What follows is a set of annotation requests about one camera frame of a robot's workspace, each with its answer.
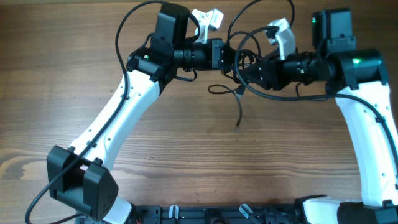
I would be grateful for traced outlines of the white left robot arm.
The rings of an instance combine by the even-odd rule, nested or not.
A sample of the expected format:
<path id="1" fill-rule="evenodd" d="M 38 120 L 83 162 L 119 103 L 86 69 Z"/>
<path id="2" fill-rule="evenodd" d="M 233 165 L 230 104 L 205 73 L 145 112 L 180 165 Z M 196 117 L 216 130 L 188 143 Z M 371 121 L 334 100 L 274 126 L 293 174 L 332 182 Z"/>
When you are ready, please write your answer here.
<path id="1" fill-rule="evenodd" d="M 50 196 L 91 222 L 127 223 L 134 212 L 118 195 L 111 175 L 117 154 L 145 110 L 177 78 L 177 70 L 226 70 L 233 51 L 208 34 L 223 14 L 161 2 L 155 31 L 121 62 L 122 80 L 89 128 L 67 149 L 54 146 L 47 158 Z"/>

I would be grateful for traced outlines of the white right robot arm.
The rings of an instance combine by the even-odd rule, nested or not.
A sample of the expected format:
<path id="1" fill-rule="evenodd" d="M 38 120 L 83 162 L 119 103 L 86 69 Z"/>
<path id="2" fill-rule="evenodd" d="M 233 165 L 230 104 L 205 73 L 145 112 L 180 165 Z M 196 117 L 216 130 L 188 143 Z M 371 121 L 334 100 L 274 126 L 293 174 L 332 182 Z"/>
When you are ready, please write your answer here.
<path id="1" fill-rule="evenodd" d="M 311 100 L 335 99 L 349 129 L 361 177 L 361 200 L 333 200 L 315 195 L 297 200 L 302 223 L 396 223 L 397 129 L 392 117 L 386 66 L 376 49 L 358 50 L 349 9 L 313 13 L 314 52 L 297 53 L 284 20 L 262 28 L 279 55 L 268 55 L 248 68 L 234 68 L 248 89 L 267 98 L 268 90 L 289 83 L 325 82 L 325 94 Z"/>

